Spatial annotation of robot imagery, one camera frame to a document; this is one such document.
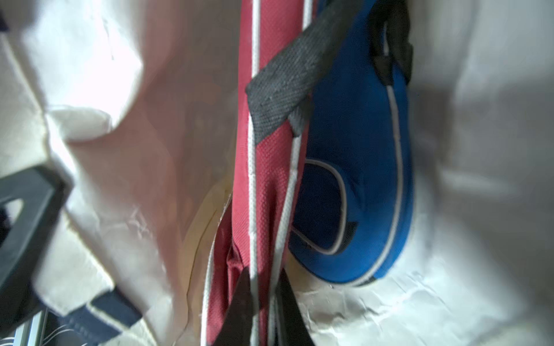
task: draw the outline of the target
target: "blue pouch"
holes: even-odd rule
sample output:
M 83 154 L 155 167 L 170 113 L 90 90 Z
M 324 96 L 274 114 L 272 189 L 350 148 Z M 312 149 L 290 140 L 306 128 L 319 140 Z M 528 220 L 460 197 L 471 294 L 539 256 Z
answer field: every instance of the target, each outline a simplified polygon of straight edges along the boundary
M 383 277 L 409 234 L 408 33 L 405 1 L 367 0 L 313 92 L 289 249 L 308 271 L 335 285 Z

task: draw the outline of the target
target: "gray strap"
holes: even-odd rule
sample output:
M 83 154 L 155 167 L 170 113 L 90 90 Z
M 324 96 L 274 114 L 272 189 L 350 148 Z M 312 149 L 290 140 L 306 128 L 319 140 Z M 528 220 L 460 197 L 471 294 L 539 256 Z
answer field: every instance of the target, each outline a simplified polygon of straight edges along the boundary
M 289 119 L 300 135 L 311 114 L 311 89 L 331 69 L 362 0 L 335 0 L 248 84 L 257 145 Z

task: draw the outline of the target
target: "white trim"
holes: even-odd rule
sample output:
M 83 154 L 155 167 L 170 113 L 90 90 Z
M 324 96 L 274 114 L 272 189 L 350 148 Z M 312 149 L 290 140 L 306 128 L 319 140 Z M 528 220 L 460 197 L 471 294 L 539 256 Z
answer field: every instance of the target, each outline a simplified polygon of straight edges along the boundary
M 302 14 L 302 30 L 305 30 L 312 20 L 313 0 L 304 0 L 304 9 Z M 273 261 L 271 263 L 271 279 L 269 281 L 269 313 L 268 313 L 268 346 L 275 343 L 275 289 L 281 273 L 281 262 L 285 251 L 286 236 L 289 230 L 290 214 L 293 209 L 294 191 L 298 180 L 298 161 L 300 159 L 300 148 L 302 147 L 302 135 L 293 138 L 293 145 L 290 152 L 290 172 L 289 181 L 286 188 L 285 203 L 279 220 L 279 228 L 275 237 L 275 249 L 273 252 Z
M 388 55 L 389 47 L 386 37 L 383 37 L 383 53 Z M 398 230 L 398 222 L 400 220 L 400 212 L 402 208 L 402 196 L 404 193 L 404 163 L 402 160 L 402 145 L 400 137 L 400 121 L 398 114 L 398 104 L 396 103 L 396 97 L 394 95 L 394 89 L 392 86 L 387 85 L 388 103 L 391 109 L 392 120 L 392 133 L 394 138 L 394 152 L 396 155 L 396 200 L 394 202 L 394 213 L 392 215 L 391 229 L 388 233 L 387 242 L 384 245 L 381 254 L 377 260 L 373 263 L 368 271 L 366 271 L 361 277 L 345 283 L 333 283 L 333 286 L 358 286 L 367 282 L 383 265 L 387 259 L 388 254 L 391 252 L 392 245 L 394 244 L 394 238 Z
M 314 0 L 304 0 L 304 9 L 302 10 L 302 30 L 310 26 L 314 14 Z
M 252 78 L 260 68 L 260 17 L 261 0 L 252 1 Z M 252 294 L 252 331 L 250 346 L 258 346 L 260 341 L 258 295 L 258 234 L 256 225 L 256 144 L 254 125 L 248 113 L 248 236 L 250 242 L 250 294 Z
M 338 189 L 341 193 L 341 218 L 339 220 L 338 224 L 338 233 L 335 238 L 335 241 L 333 242 L 333 245 L 331 245 L 330 248 L 326 249 L 324 247 L 319 246 L 318 244 L 311 241 L 307 236 L 305 236 L 301 231 L 297 230 L 296 228 L 292 227 L 293 232 L 308 246 L 316 250 L 317 252 L 320 252 L 324 255 L 334 255 L 338 252 L 340 249 L 342 242 L 344 241 L 345 233 L 346 233 L 346 213 L 348 211 L 348 202 L 346 199 L 346 186 L 345 182 L 342 179 L 342 176 L 340 173 L 335 169 L 335 167 L 331 166 L 330 164 L 314 160 L 314 159 L 306 159 L 306 164 L 313 164 L 314 166 L 319 166 L 321 168 L 327 169 L 331 174 L 335 176 L 338 182 Z
M 213 248 L 216 244 L 217 233 L 213 238 L 212 247 L 208 256 L 208 268 L 206 269 L 206 280 L 204 281 L 204 296 L 202 297 L 202 316 L 200 325 L 200 346 L 207 346 L 207 328 L 208 328 L 208 305 L 209 295 L 212 291 L 213 281 Z

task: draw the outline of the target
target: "white fabric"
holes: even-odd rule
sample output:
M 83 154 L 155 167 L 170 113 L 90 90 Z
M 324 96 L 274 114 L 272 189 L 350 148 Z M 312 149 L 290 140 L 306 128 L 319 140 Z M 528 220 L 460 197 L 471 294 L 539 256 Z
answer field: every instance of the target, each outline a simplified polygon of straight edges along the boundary
M 156 341 L 172 344 L 188 323 L 198 242 L 232 184 L 240 1 L 0 7 L 0 177 L 58 169 L 65 216 Z
M 357 289 L 289 256 L 308 329 L 316 345 L 552 344 L 554 3 L 409 5 L 413 232 Z
M 370 280 L 373 275 L 381 268 L 383 262 L 387 259 L 388 254 L 391 252 L 392 245 L 394 244 L 394 238 L 396 237 L 396 231 L 398 230 L 398 220 L 400 219 L 400 211 L 402 207 L 402 195 L 404 193 L 404 163 L 402 162 L 402 146 L 400 137 L 400 124 L 398 119 L 398 105 L 396 104 L 396 97 L 394 96 L 394 90 L 391 86 L 387 86 L 387 96 L 391 109 L 392 119 L 392 132 L 394 138 L 394 151 L 396 156 L 396 200 L 394 202 L 394 213 L 392 215 L 391 229 L 388 233 L 387 242 L 385 242 L 383 250 L 379 254 L 379 257 L 371 265 L 369 270 L 362 276 L 346 284 L 334 284 L 334 286 L 359 286 Z
M 197 344 L 187 292 L 202 296 L 232 184 L 240 1 L 0 7 L 0 176 L 51 154 L 73 185 L 67 216 L 156 341 Z M 554 3 L 417 0 L 410 14 L 414 232 L 359 289 L 289 256 L 307 326 L 318 345 L 546 345 Z
M 61 213 L 38 264 L 33 288 L 54 312 L 65 316 L 115 287 L 110 275 Z
M 112 340 L 101 344 L 102 346 L 156 346 L 152 333 L 146 321 L 140 319 L 131 328 L 124 330 Z

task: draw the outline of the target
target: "navy blue trim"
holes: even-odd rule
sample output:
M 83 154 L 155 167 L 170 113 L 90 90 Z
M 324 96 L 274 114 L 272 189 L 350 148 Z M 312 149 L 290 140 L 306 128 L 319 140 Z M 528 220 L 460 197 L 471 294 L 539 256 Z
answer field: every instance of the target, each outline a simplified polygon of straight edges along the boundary
M 101 344 L 120 334 L 118 330 L 97 319 L 86 306 L 81 306 L 77 310 L 74 310 L 64 320 L 90 343 Z
M 127 327 L 131 327 L 142 318 L 140 311 L 117 287 L 113 291 L 95 298 L 91 304 Z

